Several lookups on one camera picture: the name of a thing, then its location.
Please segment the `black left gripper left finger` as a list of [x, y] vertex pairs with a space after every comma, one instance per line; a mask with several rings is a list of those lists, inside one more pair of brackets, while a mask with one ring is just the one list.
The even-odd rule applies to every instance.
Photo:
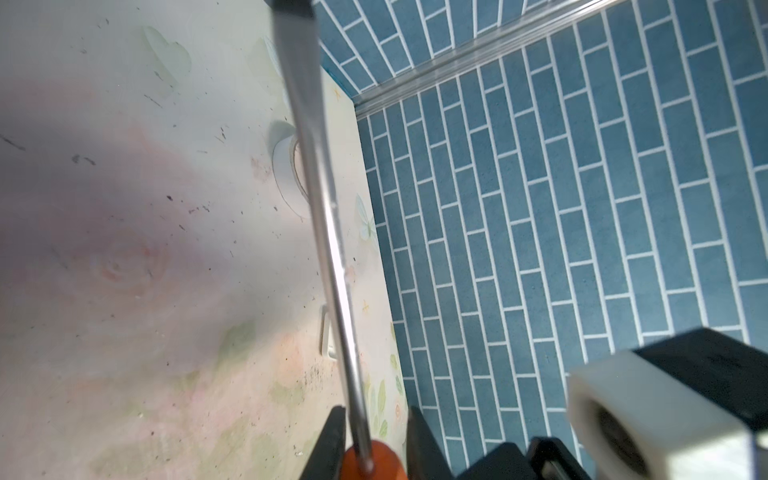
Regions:
[[323, 425], [300, 480], [338, 480], [346, 444], [346, 409], [334, 406]]

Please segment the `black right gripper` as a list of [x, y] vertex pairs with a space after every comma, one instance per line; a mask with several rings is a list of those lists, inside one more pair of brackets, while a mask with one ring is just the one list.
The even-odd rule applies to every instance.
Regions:
[[458, 479], [590, 480], [591, 477], [560, 439], [534, 437], [526, 453], [514, 443], [500, 444]]

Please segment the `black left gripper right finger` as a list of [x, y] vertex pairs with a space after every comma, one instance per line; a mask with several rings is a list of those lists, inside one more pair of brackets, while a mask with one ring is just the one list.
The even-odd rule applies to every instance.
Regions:
[[409, 408], [406, 456], [407, 476], [410, 480], [454, 479], [444, 454], [417, 407]]

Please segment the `white battery cover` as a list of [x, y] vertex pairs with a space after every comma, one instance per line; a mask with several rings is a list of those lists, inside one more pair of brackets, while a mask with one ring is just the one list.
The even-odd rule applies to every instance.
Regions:
[[321, 308], [320, 354], [329, 360], [337, 360], [333, 320], [326, 305], [323, 305]]

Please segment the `orange handled screwdriver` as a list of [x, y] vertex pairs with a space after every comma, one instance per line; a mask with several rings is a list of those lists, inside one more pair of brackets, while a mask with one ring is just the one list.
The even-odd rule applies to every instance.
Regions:
[[346, 280], [339, 209], [325, 121], [317, 22], [309, 1], [273, 1], [272, 29], [302, 154], [326, 306], [333, 320], [346, 400], [346, 444], [339, 479], [403, 479], [397, 454], [371, 437], [354, 317]]

